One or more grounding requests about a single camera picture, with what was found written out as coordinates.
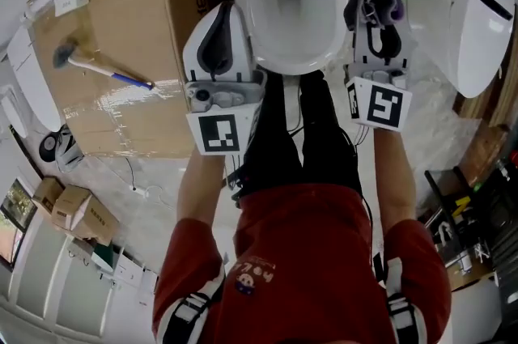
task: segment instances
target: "brush head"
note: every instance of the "brush head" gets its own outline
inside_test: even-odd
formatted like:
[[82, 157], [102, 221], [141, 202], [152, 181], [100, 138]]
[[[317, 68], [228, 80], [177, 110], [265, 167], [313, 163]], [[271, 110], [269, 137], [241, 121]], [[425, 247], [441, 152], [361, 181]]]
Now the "brush head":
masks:
[[61, 69], [68, 63], [68, 58], [72, 56], [78, 44], [74, 40], [68, 40], [63, 45], [56, 48], [53, 55], [54, 68]]

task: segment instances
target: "red shirt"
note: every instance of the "red shirt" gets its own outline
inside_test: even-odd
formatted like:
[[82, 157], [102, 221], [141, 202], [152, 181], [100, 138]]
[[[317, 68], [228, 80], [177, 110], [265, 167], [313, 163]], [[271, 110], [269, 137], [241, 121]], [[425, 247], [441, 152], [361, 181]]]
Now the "red shirt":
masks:
[[[241, 201], [237, 263], [210, 308], [201, 343], [395, 342], [386, 294], [372, 273], [371, 228], [359, 195], [338, 185], [291, 185]], [[424, 315], [428, 342], [440, 340], [451, 293], [444, 264], [424, 226], [407, 220], [384, 239], [400, 257], [402, 292]], [[153, 329], [172, 303], [218, 276], [208, 225], [180, 221], [155, 293]]]

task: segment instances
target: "forearm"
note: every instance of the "forearm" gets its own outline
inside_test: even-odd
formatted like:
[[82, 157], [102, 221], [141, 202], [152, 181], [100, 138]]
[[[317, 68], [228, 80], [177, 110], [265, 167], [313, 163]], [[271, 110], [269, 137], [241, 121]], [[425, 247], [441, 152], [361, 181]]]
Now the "forearm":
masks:
[[180, 184], [177, 221], [190, 218], [212, 226], [224, 167], [223, 155], [200, 155], [194, 149]]
[[384, 235], [402, 220], [415, 219], [414, 174], [399, 133], [374, 130], [376, 188]]

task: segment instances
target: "shirt sleeve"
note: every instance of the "shirt sleeve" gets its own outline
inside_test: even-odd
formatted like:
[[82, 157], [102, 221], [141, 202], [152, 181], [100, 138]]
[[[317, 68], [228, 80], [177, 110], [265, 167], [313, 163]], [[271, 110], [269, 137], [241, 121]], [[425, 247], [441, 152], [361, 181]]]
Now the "shirt sleeve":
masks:
[[428, 342], [438, 342], [452, 307], [448, 273], [427, 229], [415, 220], [392, 227], [384, 239], [385, 262], [399, 257], [403, 264], [401, 291], [422, 312]]
[[157, 337], [164, 313], [177, 300], [197, 292], [219, 276], [222, 259], [206, 223], [182, 219], [176, 225], [160, 272], [153, 307], [153, 334]]

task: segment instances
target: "black pants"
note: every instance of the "black pants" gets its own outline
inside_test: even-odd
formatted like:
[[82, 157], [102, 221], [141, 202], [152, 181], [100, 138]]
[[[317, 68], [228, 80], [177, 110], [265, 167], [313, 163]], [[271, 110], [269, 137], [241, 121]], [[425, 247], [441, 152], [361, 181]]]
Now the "black pants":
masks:
[[339, 127], [333, 100], [319, 70], [300, 79], [304, 165], [287, 132], [282, 76], [268, 72], [256, 132], [238, 177], [240, 197], [297, 183], [330, 183], [361, 192], [355, 148]]

